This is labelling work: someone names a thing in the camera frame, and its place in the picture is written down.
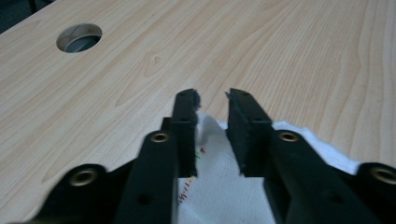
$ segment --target wood grain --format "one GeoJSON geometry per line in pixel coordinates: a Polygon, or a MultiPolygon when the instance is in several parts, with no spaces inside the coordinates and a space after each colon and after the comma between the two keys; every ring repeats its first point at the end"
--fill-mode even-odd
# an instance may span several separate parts
{"type": "Polygon", "coordinates": [[[249,91],[274,120],[395,166],[395,28],[392,0],[58,0],[0,35],[0,220],[34,215],[77,165],[133,159],[189,88],[216,119],[225,91],[249,91]],[[100,42],[59,51],[80,23],[100,42]]]}

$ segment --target folded cloth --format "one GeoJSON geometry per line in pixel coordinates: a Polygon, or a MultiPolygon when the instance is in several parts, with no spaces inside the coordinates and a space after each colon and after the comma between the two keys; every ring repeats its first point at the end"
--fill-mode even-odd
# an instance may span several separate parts
{"type": "MultiPolygon", "coordinates": [[[[263,189],[263,178],[240,175],[225,129],[226,122],[200,114],[196,131],[198,178],[178,180],[178,222],[194,223],[275,223],[263,189]]],[[[355,174],[360,163],[323,142],[306,128],[286,121],[274,122],[276,130],[299,133],[331,166],[355,174]]]]}

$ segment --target metal ring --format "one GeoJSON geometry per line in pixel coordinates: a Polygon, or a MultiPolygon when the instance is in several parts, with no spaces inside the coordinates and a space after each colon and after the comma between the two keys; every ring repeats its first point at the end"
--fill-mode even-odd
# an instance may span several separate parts
{"type": "Polygon", "coordinates": [[[371,169],[371,174],[382,182],[396,185],[396,174],[390,170],[381,167],[374,167],[371,169]]]}
{"type": "Polygon", "coordinates": [[[279,138],[285,142],[296,142],[298,140],[298,136],[294,133],[280,133],[279,138]]]}
{"type": "Polygon", "coordinates": [[[169,135],[166,133],[156,133],[151,136],[151,141],[156,143],[166,142],[169,139],[169,135]]]}
{"type": "Polygon", "coordinates": [[[73,174],[69,179],[69,184],[74,187],[85,186],[91,184],[97,176],[98,173],[94,169],[88,168],[73,174]]]}

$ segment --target wooden surface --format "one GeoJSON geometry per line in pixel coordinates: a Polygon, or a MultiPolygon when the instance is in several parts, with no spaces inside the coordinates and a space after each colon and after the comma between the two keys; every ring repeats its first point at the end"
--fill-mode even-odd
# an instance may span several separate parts
{"type": "Polygon", "coordinates": [[[34,215],[77,165],[133,159],[189,88],[216,119],[238,88],[274,120],[395,166],[395,28],[391,0],[58,0],[0,35],[0,222],[34,215]],[[59,51],[84,22],[100,42],[59,51]]]}

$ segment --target wooden table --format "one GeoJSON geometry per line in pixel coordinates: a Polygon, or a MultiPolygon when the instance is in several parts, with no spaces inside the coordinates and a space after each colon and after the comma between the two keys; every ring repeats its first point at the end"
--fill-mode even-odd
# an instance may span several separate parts
{"type": "Polygon", "coordinates": [[[56,1],[0,35],[1,222],[34,215],[77,165],[133,159],[189,88],[216,119],[225,91],[249,91],[274,120],[395,166],[396,2],[56,1]],[[58,50],[86,22],[99,43],[58,50]]]}

